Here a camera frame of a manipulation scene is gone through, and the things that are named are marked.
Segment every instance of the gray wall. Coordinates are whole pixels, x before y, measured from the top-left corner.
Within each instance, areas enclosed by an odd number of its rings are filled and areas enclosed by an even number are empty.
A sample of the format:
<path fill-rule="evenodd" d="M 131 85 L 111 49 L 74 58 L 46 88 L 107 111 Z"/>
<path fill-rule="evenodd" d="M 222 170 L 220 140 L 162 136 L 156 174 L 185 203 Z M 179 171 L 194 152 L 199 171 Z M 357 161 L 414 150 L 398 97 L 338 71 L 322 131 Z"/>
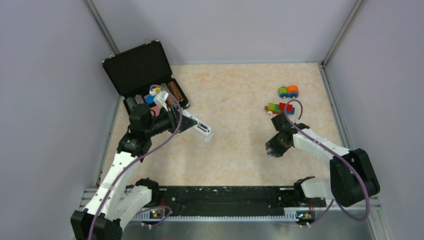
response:
<path fill-rule="evenodd" d="M 355 0 L 94 0 L 121 52 L 160 39 L 172 64 L 324 59 Z"/>
<path fill-rule="evenodd" d="M 118 94 L 82 0 L 0 1 L 0 235 L 69 239 Z"/>
<path fill-rule="evenodd" d="M 328 66 L 394 239 L 423 239 L 424 1 L 370 0 Z"/>

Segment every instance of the brown object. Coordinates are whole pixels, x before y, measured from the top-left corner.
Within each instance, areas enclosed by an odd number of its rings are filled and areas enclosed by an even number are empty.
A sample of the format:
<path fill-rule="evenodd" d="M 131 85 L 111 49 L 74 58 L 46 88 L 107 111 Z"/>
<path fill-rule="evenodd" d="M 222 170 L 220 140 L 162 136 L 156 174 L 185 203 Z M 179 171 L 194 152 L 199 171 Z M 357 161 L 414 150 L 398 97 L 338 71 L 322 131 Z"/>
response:
<path fill-rule="evenodd" d="M 180 90 L 178 90 L 178 87 L 174 81 L 168 83 L 168 87 L 171 93 L 176 97 L 178 102 L 181 102 L 184 100 L 183 95 L 181 94 Z"/>

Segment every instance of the pink object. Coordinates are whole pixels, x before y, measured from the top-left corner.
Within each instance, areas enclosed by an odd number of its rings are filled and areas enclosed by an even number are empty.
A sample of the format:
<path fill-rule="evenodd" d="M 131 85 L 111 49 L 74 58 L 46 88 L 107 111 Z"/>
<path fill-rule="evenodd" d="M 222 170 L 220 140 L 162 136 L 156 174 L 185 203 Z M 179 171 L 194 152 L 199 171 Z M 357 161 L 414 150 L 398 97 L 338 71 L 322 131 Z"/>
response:
<path fill-rule="evenodd" d="M 151 107 L 150 109 L 154 111 L 154 114 L 156 116 L 158 116 L 159 113 L 161 112 L 161 109 L 158 106 Z"/>

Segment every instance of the orange block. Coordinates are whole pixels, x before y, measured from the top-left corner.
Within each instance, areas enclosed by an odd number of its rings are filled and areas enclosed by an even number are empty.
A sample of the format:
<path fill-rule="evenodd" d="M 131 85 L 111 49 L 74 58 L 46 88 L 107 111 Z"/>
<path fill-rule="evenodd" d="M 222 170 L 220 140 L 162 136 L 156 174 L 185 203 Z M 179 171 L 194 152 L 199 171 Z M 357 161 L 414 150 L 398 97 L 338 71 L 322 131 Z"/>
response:
<path fill-rule="evenodd" d="M 292 93 L 295 92 L 297 94 L 299 94 L 299 88 L 296 85 L 290 85 L 287 87 L 287 93 Z"/>

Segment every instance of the green object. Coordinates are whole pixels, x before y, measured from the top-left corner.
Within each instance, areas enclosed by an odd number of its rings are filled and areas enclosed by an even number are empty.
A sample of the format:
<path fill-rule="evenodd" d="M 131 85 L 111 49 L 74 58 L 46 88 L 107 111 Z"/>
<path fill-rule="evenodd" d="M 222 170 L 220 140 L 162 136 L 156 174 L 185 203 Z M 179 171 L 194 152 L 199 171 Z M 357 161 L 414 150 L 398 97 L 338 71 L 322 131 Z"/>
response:
<path fill-rule="evenodd" d="M 268 104 L 268 111 L 280 112 L 279 109 L 278 109 L 278 104 L 269 103 Z"/>
<path fill-rule="evenodd" d="M 287 87 L 285 87 L 285 86 L 282 86 L 282 87 L 280 87 L 279 88 L 279 94 L 281 95 L 281 94 L 286 94 L 287 93 Z"/>

